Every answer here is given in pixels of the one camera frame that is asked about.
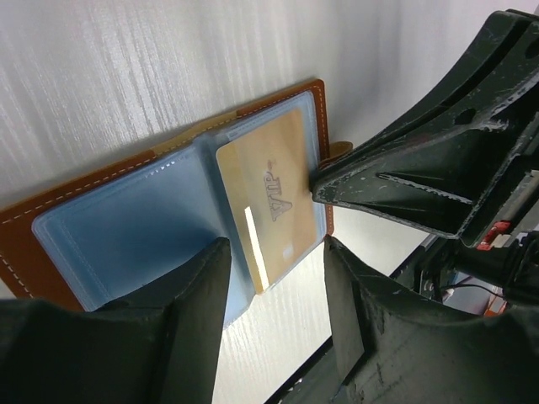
white stripe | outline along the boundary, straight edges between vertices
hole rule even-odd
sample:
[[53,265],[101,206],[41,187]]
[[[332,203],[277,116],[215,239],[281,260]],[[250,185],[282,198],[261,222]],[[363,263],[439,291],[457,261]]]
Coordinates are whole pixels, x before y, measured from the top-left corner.
[[264,264],[264,257],[262,256],[262,250],[260,249],[259,237],[256,234],[256,226],[254,225],[253,213],[251,212],[250,206],[245,208],[245,218],[247,219],[247,228],[249,230],[251,246],[253,247],[254,260],[259,267],[262,290],[266,290],[270,287],[270,281],[268,280],[268,272],[266,271],[266,266]]

red part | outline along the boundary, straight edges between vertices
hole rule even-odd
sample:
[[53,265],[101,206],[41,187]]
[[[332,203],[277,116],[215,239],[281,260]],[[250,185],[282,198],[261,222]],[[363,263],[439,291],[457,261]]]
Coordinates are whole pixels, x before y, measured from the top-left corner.
[[488,231],[487,236],[478,245],[478,250],[489,251],[492,248],[492,243],[500,234],[505,234],[511,227],[510,221],[497,221]]

white table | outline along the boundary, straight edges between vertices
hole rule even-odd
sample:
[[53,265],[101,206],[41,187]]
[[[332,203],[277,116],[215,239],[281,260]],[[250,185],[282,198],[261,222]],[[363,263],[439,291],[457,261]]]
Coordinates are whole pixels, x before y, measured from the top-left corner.
[[[358,145],[423,97],[492,11],[537,3],[2,0],[0,205],[309,77],[326,82],[332,139]],[[424,238],[359,212],[335,220],[385,273]],[[329,334],[318,249],[224,332],[214,402],[264,402]]]

textured white surface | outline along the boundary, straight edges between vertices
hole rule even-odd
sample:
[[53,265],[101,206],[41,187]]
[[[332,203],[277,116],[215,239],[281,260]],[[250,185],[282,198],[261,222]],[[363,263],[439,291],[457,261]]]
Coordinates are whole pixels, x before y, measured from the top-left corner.
[[[0,0],[0,206],[309,77],[356,145],[425,95],[495,9],[537,0]],[[423,234],[337,210],[388,273]],[[329,336],[321,250],[225,332],[214,402],[267,399]]]

card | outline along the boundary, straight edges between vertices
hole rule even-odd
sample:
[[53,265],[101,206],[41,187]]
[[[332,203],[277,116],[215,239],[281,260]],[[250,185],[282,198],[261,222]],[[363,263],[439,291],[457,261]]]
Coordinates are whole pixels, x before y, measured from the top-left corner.
[[262,293],[317,241],[302,111],[221,147],[216,158],[249,272]]

